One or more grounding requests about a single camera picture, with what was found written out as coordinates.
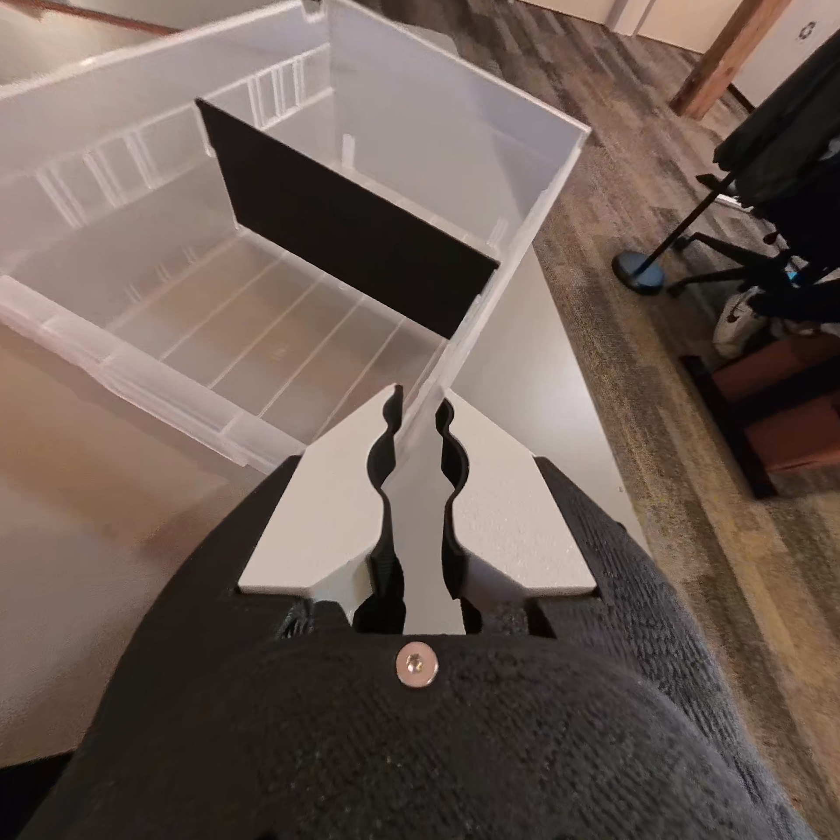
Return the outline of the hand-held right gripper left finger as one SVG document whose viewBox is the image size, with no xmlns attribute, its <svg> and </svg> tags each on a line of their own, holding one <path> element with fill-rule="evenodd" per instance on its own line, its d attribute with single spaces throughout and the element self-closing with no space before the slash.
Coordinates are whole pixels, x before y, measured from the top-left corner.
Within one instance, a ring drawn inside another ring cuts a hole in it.
<svg viewBox="0 0 840 840">
<path fill-rule="evenodd" d="M 238 589 L 342 607 L 369 634 L 401 634 L 404 575 L 391 503 L 403 387 L 388 385 L 311 444 L 262 532 Z"/>
</svg>

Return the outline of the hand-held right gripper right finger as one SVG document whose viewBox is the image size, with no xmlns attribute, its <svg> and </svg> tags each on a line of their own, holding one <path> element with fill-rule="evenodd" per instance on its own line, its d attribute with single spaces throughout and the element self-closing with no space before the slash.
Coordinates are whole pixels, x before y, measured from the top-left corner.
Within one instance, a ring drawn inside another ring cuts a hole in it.
<svg viewBox="0 0 840 840">
<path fill-rule="evenodd" d="M 435 415 L 444 506 L 442 568 L 468 635 L 540 625 L 538 602 L 597 594 L 597 583 L 536 456 L 453 391 Z"/>
</svg>

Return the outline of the clear plastic bin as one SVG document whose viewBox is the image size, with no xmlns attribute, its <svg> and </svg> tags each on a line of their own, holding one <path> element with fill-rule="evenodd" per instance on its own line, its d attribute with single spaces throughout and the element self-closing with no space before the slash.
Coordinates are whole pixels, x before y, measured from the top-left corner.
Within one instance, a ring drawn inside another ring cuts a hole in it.
<svg viewBox="0 0 840 840">
<path fill-rule="evenodd" d="M 2 89 L 2 323 L 271 473 L 382 388 L 413 443 L 591 129 L 354 2 L 280 2 Z M 201 98 L 497 260 L 443 339 L 238 224 Z"/>
</svg>

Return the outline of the brown wooden box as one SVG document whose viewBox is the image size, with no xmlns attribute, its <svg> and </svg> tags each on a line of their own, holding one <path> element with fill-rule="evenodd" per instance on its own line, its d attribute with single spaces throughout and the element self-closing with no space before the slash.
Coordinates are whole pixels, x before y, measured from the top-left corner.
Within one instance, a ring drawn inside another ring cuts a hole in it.
<svg viewBox="0 0 840 840">
<path fill-rule="evenodd" d="M 838 337 L 778 339 L 715 371 L 679 362 L 755 500 L 778 495 L 774 477 L 838 467 Z"/>
</svg>

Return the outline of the white sneaker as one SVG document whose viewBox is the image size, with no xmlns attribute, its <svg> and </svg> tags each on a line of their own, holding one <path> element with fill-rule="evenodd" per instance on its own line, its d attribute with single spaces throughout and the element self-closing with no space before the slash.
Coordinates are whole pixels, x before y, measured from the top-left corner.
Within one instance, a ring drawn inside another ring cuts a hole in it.
<svg viewBox="0 0 840 840">
<path fill-rule="evenodd" d="M 765 326 L 767 318 L 752 307 L 753 298 L 762 294 L 759 287 L 751 287 L 727 300 L 712 334 L 713 349 L 722 359 L 737 359 Z"/>
</svg>

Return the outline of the black bin divider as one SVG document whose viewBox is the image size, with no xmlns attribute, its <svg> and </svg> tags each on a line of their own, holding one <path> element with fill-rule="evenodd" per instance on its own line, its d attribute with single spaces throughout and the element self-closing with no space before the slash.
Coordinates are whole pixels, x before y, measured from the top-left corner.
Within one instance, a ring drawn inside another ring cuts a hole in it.
<svg viewBox="0 0 840 840">
<path fill-rule="evenodd" d="M 195 105 L 239 225 L 454 337 L 497 260 L 209 101 Z"/>
</svg>

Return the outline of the white recycling bin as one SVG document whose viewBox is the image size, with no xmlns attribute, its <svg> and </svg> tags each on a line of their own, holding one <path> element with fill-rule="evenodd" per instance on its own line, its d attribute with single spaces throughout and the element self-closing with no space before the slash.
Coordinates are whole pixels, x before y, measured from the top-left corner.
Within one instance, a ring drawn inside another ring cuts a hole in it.
<svg viewBox="0 0 840 840">
<path fill-rule="evenodd" d="M 732 86 L 757 108 L 839 27 L 839 1 L 792 1 L 735 76 Z"/>
</svg>

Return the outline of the wooden post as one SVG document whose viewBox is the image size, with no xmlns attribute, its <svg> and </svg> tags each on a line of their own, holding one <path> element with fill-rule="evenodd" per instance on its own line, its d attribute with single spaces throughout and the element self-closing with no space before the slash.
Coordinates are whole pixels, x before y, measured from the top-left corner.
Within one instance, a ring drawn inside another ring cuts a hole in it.
<svg viewBox="0 0 840 840">
<path fill-rule="evenodd" d="M 671 100 L 672 112 L 702 119 L 790 5 L 791 1 L 741 2 Z"/>
</svg>

